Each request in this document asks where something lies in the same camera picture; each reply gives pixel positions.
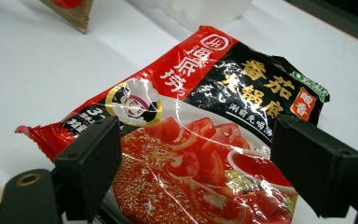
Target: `translucent container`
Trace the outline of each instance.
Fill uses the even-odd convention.
[[[149,0],[190,31],[218,26],[240,15],[253,0]]]

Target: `plastic packet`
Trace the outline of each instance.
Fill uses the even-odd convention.
[[[85,34],[89,26],[89,14],[93,0],[40,0],[78,31]]]
[[[269,160],[278,113],[317,124],[325,88],[210,26],[62,121],[20,126],[54,161],[118,116],[123,162],[105,203],[132,223],[291,223],[296,191]]]

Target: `cartoon face logo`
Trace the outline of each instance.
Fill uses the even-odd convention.
[[[160,118],[158,92],[147,79],[132,78],[115,86],[106,97],[106,110],[123,123],[145,126]]]

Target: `red package edge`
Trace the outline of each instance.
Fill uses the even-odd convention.
[[[219,36],[223,37],[225,41],[225,47],[223,49],[216,48],[211,54],[211,57],[208,60],[217,61],[221,57],[223,57],[230,48],[238,43],[239,41],[234,37],[221,32],[212,26],[201,26],[199,30],[191,35],[185,41],[179,43],[172,49],[170,49],[167,53],[156,59],[154,62],[149,64],[147,67],[143,68],[142,70],[138,71],[137,73],[123,79],[121,82],[126,81],[130,78],[138,77],[138,78],[148,78],[152,83],[158,83],[160,80],[154,80],[153,77],[150,77],[146,72],[151,70],[156,73],[156,71],[169,71],[169,68],[174,67],[175,64],[178,63],[183,58],[183,52],[178,49],[186,49],[186,46],[194,46],[194,43],[199,43],[200,41],[213,41],[204,39],[205,37],[209,36]],[[183,101],[191,91],[197,86],[197,84],[201,81],[201,79],[208,73],[208,71],[213,66],[213,63],[208,63],[208,65],[200,68],[198,73],[192,75],[191,78],[187,79],[186,85],[183,87],[184,92],[177,93],[167,90],[165,85],[156,85],[156,89],[160,95],[172,97],[178,100]],[[86,107],[87,105],[93,105],[98,103],[101,99],[106,97],[108,92],[112,89],[109,88],[106,91],[90,98],[87,102],[83,105],[75,109],[65,118],[71,117],[76,112],[80,111],[82,108]],[[51,123],[46,126],[36,126],[36,127],[28,127],[21,125],[16,130],[15,133],[24,133],[30,139],[37,143],[39,148],[46,154],[46,156],[54,162],[55,157],[63,151],[69,144],[71,144],[74,140],[75,135],[73,133],[68,133],[66,129],[61,128],[62,122]]]

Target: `white tabletop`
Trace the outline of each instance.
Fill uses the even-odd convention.
[[[94,95],[155,61],[191,35],[161,11],[135,0],[94,1],[82,35],[36,0],[0,0],[0,186],[53,164],[19,125],[59,121]],[[258,51],[286,58],[325,86],[319,128],[358,149],[358,40],[281,0],[254,0],[218,29]],[[353,223],[317,218],[297,203],[293,223]]]

